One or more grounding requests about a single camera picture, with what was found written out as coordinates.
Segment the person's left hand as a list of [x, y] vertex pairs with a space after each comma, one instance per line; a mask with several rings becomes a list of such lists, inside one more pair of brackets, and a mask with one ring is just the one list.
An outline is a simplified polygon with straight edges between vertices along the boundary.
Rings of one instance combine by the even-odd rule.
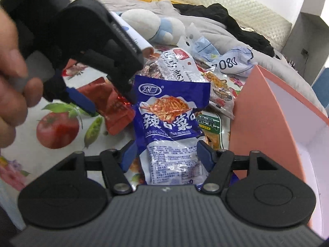
[[1, 147], [10, 146], [16, 127], [24, 123], [28, 108], [38, 104], [43, 92], [39, 78], [28, 78], [27, 65], [18, 47], [15, 23], [1, 9]]

